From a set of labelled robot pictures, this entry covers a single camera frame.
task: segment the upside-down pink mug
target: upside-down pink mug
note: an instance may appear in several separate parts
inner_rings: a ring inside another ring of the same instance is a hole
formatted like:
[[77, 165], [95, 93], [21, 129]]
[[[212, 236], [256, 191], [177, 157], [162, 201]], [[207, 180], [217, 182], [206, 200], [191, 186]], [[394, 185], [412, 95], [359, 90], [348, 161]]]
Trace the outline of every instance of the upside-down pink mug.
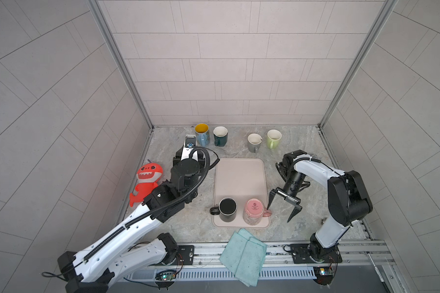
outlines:
[[244, 205], [243, 219], [249, 225], [257, 225], [262, 217], [270, 217], [272, 212], [264, 208], [264, 204], [257, 198], [252, 198]]

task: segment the gray mug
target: gray mug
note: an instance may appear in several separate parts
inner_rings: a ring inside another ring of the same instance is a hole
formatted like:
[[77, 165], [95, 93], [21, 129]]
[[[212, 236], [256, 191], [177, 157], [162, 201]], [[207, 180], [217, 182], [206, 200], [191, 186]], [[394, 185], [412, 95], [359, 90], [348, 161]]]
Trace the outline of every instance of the gray mug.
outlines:
[[252, 153], [257, 153], [261, 146], [262, 137], [257, 133], [248, 135], [248, 150]]

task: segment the tray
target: tray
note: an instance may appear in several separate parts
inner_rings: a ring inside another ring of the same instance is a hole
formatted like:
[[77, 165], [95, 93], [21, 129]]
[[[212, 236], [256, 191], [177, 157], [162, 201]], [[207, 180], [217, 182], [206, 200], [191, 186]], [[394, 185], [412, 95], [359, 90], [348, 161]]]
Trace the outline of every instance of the tray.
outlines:
[[251, 198], [260, 199], [267, 205], [267, 186], [265, 184], [264, 163], [257, 158], [222, 158], [216, 166], [213, 202], [217, 206], [225, 197], [236, 202], [236, 217], [224, 222], [219, 216], [212, 216], [216, 227], [228, 228], [267, 228], [270, 217], [262, 217], [259, 224], [251, 226], [243, 220], [243, 210]]

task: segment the red plush toy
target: red plush toy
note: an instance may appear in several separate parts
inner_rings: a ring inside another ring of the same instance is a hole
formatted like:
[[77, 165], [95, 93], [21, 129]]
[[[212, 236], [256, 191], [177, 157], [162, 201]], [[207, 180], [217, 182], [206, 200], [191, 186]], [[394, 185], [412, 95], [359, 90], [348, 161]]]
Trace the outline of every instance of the red plush toy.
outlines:
[[158, 179], [163, 175], [163, 168], [155, 163], [143, 165], [137, 171], [138, 184], [134, 190], [137, 194], [130, 194], [129, 204], [134, 206], [135, 202], [143, 202], [143, 199], [158, 186]]

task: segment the towel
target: towel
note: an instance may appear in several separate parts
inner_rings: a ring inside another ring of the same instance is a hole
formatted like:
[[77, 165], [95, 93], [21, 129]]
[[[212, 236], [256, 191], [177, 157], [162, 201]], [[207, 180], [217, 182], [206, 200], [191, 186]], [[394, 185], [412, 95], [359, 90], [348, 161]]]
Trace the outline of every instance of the towel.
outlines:
[[258, 284], [267, 245], [245, 229], [234, 232], [220, 256], [220, 262], [246, 286]]

